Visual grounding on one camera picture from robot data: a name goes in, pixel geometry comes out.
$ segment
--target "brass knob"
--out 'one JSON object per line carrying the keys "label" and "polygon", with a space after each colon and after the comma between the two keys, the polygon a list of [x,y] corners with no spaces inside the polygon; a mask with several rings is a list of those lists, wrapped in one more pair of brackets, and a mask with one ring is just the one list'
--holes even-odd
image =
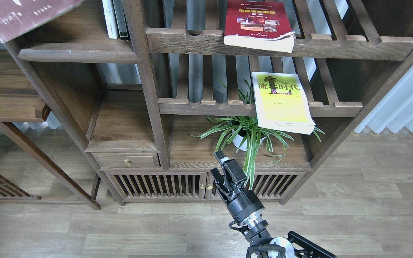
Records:
{"label": "brass knob", "polygon": [[125,158],[125,159],[123,160],[123,164],[124,164],[126,167],[130,167],[130,166],[132,165],[132,163],[130,162],[130,160],[128,160],[127,158]]}

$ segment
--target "red book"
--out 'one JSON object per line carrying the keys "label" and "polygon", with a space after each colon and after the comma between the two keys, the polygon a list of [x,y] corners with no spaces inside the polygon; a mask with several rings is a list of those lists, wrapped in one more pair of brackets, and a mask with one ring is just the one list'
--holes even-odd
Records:
{"label": "red book", "polygon": [[292,52],[293,34],[283,3],[228,1],[224,44]]}
{"label": "red book", "polygon": [[0,41],[10,41],[80,5],[84,0],[0,0]]}

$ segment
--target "wooden floor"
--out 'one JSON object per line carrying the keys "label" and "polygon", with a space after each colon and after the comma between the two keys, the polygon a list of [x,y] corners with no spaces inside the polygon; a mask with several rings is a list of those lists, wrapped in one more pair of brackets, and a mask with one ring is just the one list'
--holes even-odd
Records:
{"label": "wooden floor", "polygon": [[[92,169],[61,130],[27,131],[89,191]],[[0,172],[30,194],[67,196],[0,134]],[[222,203],[0,204],[0,258],[243,258]],[[352,134],[285,205],[264,203],[272,236],[293,230],[338,257],[413,257],[413,135]]]}

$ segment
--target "shelf compartment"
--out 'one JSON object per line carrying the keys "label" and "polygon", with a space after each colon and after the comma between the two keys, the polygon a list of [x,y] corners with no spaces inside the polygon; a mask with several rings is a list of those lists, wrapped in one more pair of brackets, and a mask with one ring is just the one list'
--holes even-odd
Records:
{"label": "shelf compartment", "polygon": [[147,28],[146,35],[150,52],[179,54],[222,54],[253,56],[289,56],[317,58],[346,58],[402,61],[413,50],[413,37],[379,36],[361,1],[348,0],[349,8],[362,26],[364,34],[349,35],[346,32],[334,0],[320,0],[326,20],[331,28],[329,34],[317,34],[305,0],[294,0],[301,35],[295,40],[293,52],[264,51],[236,46],[226,46],[223,31],[208,26],[217,18],[217,8],[205,9],[205,30],[187,31],[185,13],[179,8],[173,15],[172,28]]}
{"label": "shelf compartment", "polygon": [[[204,139],[194,138],[190,135],[199,135],[214,126],[204,116],[174,116],[171,137],[170,169],[189,168],[191,171],[209,171],[219,167],[218,160],[213,156],[219,134],[213,134]],[[310,163],[305,153],[303,139],[300,134],[291,134],[294,142],[288,140],[290,146],[286,156],[279,162],[278,158],[271,157],[265,147],[259,148],[256,157],[256,171],[268,172],[307,172],[311,171]],[[277,139],[274,141],[274,154],[283,154],[282,144]],[[243,166],[245,152],[236,153],[236,147],[228,144],[224,153],[230,158],[235,158]]]}
{"label": "shelf compartment", "polygon": [[44,122],[50,109],[5,49],[0,49],[0,122]]}
{"label": "shelf compartment", "polygon": [[[308,80],[305,63],[302,58],[293,58],[295,70],[299,75],[307,95],[310,114],[314,117],[354,117],[362,109],[361,102],[339,101],[334,84],[331,80],[326,60],[317,58],[316,64],[320,71],[324,84],[324,95],[328,104],[315,101],[312,94],[310,82]],[[274,72],[283,72],[280,57],[271,57]],[[249,57],[250,72],[257,72],[259,68],[258,57]],[[198,102],[191,102],[188,99],[188,75],[189,56],[180,54],[179,56],[179,80],[177,85],[177,98],[159,98],[159,109],[162,114],[177,115],[216,115],[216,116],[256,116],[254,104],[244,104],[238,100],[236,60],[233,56],[226,56],[226,72],[228,85],[228,101],[218,103],[213,100],[213,63],[211,56],[203,56],[203,99]]]}
{"label": "shelf compartment", "polygon": [[34,62],[138,63],[130,41],[108,38],[103,5],[87,0],[25,36],[18,57]]}
{"label": "shelf compartment", "polygon": [[85,152],[159,153],[141,90],[107,90]]}

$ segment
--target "potted plant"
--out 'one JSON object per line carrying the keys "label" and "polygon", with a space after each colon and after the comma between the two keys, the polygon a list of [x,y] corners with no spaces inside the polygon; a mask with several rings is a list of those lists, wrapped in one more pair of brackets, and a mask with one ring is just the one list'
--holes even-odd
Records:
{"label": "potted plant", "polygon": [[[248,81],[246,81],[245,79],[243,80],[248,86],[249,91],[244,94],[241,90],[239,90],[239,98],[244,102],[244,104],[251,104],[254,102],[254,96],[252,94],[253,91]],[[227,86],[223,82],[221,82],[220,80],[218,81],[227,88]],[[222,151],[226,144],[230,144],[232,142],[237,147],[236,152],[238,152],[240,149],[244,149],[246,151],[246,154],[245,163],[243,164],[243,172],[245,172],[249,180],[249,189],[251,189],[254,184],[254,159],[256,158],[259,146],[262,145],[263,141],[266,141],[265,145],[268,153],[272,153],[274,151],[274,143],[272,142],[272,137],[274,137],[283,145],[285,152],[286,148],[289,147],[286,139],[294,141],[294,139],[285,132],[274,129],[266,129],[258,126],[257,117],[255,116],[226,116],[224,118],[211,118],[210,116],[207,116],[207,119],[210,122],[218,124],[211,127],[204,133],[200,135],[192,135],[192,137],[203,139],[210,134],[222,132],[218,139],[218,143],[216,144],[215,152]],[[321,139],[317,132],[320,132],[322,134],[324,134],[324,132],[317,127],[315,127],[315,130],[313,131],[313,134],[321,142]],[[280,158],[279,160],[276,160],[274,162],[279,162],[285,155],[285,153],[279,155],[271,154],[272,157]]]}

